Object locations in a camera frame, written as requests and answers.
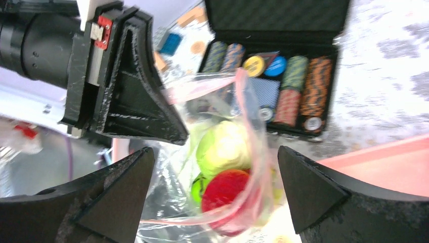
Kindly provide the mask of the red toy apple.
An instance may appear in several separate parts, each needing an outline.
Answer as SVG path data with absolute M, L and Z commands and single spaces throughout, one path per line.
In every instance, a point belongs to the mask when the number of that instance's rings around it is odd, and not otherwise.
M 231 206 L 241 198 L 248 182 L 253 182 L 250 193 L 243 204 L 226 217 L 209 223 L 209 227 L 223 236 L 235 237 L 253 226 L 264 210 L 263 191 L 266 179 L 261 175 L 251 175 L 239 169 L 229 169 L 217 174 L 207 185 L 201 200 L 204 213 Z

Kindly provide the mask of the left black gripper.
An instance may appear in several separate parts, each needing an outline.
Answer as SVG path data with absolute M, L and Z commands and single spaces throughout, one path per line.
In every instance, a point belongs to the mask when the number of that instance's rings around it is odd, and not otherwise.
M 1 1 L 1 116 L 66 134 L 183 145 L 188 131 L 162 94 L 152 22 L 137 7 L 80 29 L 76 1 Z

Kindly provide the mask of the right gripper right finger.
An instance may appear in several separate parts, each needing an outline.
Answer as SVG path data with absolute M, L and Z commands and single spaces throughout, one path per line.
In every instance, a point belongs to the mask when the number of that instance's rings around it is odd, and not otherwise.
M 278 165 L 302 242 L 428 242 L 428 198 L 384 189 L 285 146 Z

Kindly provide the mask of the clear zip top bag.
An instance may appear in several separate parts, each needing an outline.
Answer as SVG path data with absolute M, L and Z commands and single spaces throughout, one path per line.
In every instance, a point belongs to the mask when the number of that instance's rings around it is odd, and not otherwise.
M 228 242 L 266 224 L 276 170 L 247 72 L 200 73 L 163 95 L 189 132 L 152 142 L 156 162 L 136 242 Z

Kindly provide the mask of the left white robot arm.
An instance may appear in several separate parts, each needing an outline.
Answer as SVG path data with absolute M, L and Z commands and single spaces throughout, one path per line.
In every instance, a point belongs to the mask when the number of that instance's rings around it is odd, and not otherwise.
M 1 1 L 1 115 L 73 137 L 182 145 L 154 65 L 151 15 L 123 1 Z

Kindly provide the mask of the light green toy cabbage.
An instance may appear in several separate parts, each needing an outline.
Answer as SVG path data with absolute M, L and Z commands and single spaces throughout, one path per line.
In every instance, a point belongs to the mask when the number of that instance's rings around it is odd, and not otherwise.
M 247 170 L 251 168 L 249 148 L 244 126 L 222 121 L 202 136 L 196 149 L 196 161 L 207 178 L 213 178 L 224 170 Z

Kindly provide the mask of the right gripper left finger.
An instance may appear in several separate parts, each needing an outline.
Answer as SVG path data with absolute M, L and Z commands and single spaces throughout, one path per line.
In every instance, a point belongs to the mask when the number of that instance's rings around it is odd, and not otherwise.
M 124 159 L 35 195 L 1 199 L 1 242 L 134 242 L 154 151 Z

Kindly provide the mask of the green bumpy toy fruit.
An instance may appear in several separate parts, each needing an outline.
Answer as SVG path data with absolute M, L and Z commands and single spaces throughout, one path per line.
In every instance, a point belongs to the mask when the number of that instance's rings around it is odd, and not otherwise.
M 208 183 L 209 180 L 201 173 L 192 182 L 191 196 L 199 206 L 201 205 L 202 196 L 205 193 Z

